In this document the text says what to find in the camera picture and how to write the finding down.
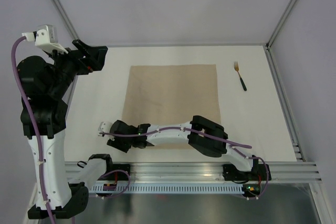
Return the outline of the beige cloth napkin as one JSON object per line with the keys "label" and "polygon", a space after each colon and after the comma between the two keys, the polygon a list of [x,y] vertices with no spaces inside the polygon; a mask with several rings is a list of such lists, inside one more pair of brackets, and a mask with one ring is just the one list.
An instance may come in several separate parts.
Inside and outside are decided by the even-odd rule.
{"label": "beige cloth napkin", "polygon": [[195,115],[221,123],[215,65],[130,68],[123,122],[172,125]]}

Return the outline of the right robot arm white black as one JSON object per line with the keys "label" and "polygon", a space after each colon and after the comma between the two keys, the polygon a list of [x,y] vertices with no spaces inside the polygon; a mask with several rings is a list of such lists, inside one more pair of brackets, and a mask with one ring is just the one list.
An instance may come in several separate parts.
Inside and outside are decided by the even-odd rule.
{"label": "right robot arm white black", "polygon": [[164,144],[188,144],[204,156],[227,157],[229,163],[223,166],[225,181],[237,184],[271,181],[269,165],[248,152],[252,148],[250,145],[231,141],[223,126],[199,115],[185,123],[165,126],[133,126],[120,120],[102,122],[98,134],[107,136],[107,145],[124,153],[133,147],[144,149]]}

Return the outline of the gold fork green handle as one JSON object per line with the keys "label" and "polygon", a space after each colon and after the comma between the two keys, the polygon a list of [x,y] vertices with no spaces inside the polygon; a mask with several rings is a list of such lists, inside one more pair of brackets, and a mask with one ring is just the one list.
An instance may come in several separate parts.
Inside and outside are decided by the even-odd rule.
{"label": "gold fork green handle", "polygon": [[245,85],[245,83],[244,83],[244,80],[243,80],[243,78],[242,78],[241,75],[240,75],[240,72],[239,72],[239,64],[238,64],[237,61],[234,61],[234,69],[235,69],[235,71],[237,72],[237,74],[238,74],[238,76],[239,76],[239,80],[240,80],[240,82],[241,82],[241,85],[242,85],[242,87],[243,87],[243,90],[244,90],[244,91],[247,91],[247,87],[246,87],[246,85]]}

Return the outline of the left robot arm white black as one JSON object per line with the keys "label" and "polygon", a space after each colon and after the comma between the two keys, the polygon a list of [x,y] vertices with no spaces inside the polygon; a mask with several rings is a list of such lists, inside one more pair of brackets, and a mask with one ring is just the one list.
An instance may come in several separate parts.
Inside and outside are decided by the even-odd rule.
{"label": "left robot arm white black", "polygon": [[14,77],[22,97],[20,120],[31,148],[36,179],[36,201],[27,212],[30,220],[49,218],[74,219],[88,204],[89,189],[99,179],[108,180],[117,173],[129,176],[129,170],[118,169],[108,154],[91,155],[73,179],[67,179],[64,143],[68,106],[64,94],[77,75],[102,70],[108,52],[106,46],[89,46],[74,40],[75,50],[52,46],[40,56],[16,61],[16,41],[11,50]]}

